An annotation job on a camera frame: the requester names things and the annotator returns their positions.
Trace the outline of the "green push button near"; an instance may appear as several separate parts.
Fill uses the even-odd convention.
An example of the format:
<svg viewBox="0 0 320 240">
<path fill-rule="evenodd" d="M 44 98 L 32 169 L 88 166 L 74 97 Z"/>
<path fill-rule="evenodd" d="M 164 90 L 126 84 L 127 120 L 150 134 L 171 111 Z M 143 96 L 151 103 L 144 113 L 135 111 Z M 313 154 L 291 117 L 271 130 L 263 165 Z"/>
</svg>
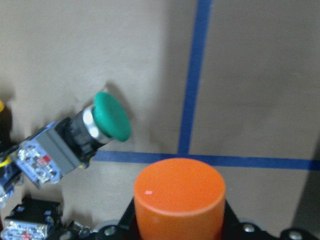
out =
<svg viewBox="0 0 320 240">
<path fill-rule="evenodd" d="M 93 104 L 73 118 L 52 122 L 22 141 L 10 154 L 12 161 L 41 189 L 57 184 L 73 170 L 90 165 L 98 149 L 131 135 L 127 113 L 110 93 L 98 92 Z"/>
</svg>

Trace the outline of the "yellow push button far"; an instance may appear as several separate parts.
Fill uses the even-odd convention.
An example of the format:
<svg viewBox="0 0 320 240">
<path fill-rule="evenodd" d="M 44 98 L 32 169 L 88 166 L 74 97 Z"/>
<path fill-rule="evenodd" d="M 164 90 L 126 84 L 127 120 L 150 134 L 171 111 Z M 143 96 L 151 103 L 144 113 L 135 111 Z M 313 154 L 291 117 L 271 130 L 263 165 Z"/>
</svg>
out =
<svg viewBox="0 0 320 240">
<path fill-rule="evenodd" d="M 11 130 L 13 119 L 11 110 L 0 101 L 0 157 L 13 145 L 11 140 Z"/>
</svg>

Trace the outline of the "push button switch block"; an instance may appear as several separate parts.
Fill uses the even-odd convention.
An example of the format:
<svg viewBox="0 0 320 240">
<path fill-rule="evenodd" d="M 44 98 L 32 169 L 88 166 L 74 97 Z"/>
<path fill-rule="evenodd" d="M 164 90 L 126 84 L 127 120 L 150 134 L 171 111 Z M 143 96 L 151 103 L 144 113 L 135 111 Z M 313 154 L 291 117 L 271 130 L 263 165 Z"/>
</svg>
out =
<svg viewBox="0 0 320 240">
<path fill-rule="evenodd" d="M 62 225 L 59 202 L 25 196 L 8 216 L 0 233 L 2 240 L 45 240 Z"/>
</svg>

